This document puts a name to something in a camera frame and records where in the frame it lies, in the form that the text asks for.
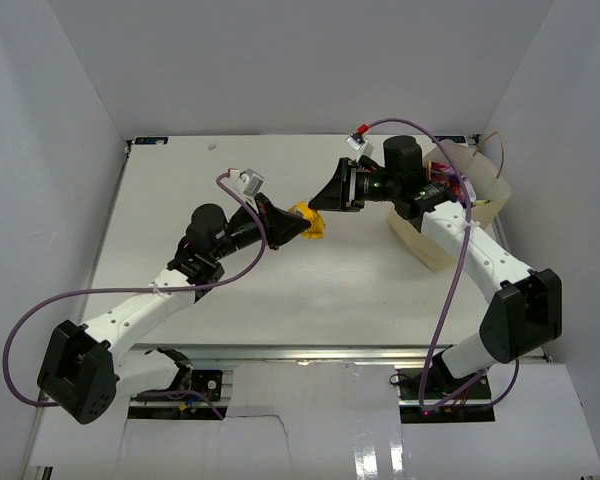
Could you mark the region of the yellow snack bar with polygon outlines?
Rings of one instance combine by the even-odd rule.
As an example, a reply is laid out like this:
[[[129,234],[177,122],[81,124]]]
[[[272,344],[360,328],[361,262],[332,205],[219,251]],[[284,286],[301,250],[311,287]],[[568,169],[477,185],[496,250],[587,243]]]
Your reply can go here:
[[[288,209],[288,212],[300,216],[310,223],[310,226],[301,233],[302,237],[310,240],[318,240],[324,237],[325,221],[317,210],[309,207],[307,201],[294,204]]]

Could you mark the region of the purple white snack packet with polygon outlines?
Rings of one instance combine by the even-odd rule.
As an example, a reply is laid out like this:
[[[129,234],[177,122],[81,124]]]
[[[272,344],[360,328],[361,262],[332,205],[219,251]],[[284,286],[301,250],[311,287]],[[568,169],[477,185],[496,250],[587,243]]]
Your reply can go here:
[[[463,173],[457,175],[450,165],[431,160],[425,163],[425,168],[431,182],[443,184],[463,205],[467,201],[473,204],[477,200],[473,185]]]

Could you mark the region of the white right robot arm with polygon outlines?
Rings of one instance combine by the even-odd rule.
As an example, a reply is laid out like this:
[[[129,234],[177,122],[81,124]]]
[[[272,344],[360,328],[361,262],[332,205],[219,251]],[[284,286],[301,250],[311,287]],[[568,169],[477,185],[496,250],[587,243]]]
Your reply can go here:
[[[452,399],[495,364],[508,364],[562,333],[562,284],[551,269],[538,271],[513,257],[485,231],[511,196],[496,167],[480,152],[450,140],[429,153],[412,136],[387,138],[382,164],[367,153],[364,136],[349,143],[355,159],[340,159],[332,179],[314,196],[313,211],[357,212],[389,202],[388,220],[404,243],[440,270],[455,260],[488,303],[476,333],[427,360],[422,377]]]

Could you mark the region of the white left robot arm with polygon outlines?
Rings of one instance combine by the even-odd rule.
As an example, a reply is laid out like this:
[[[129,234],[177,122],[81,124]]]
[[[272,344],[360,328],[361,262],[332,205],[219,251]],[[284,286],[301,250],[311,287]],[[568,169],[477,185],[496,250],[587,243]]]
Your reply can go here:
[[[122,357],[161,322],[214,289],[224,274],[223,258],[255,243],[276,250],[310,226],[262,193],[232,217],[216,204],[197,207],[174,257],[146,292],[98,317],[80,324],[66,320],[53,330],[38,386],[78,423],[95,421],[116,396]]]

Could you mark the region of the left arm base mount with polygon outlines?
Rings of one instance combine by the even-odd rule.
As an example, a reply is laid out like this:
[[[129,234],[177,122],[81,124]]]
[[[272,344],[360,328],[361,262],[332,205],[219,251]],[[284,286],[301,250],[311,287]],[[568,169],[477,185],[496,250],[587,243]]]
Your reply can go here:
[[[228,409],[222,370],[188,370],[166,389],[153,389],[131,398],[133,420],[221,421]]]

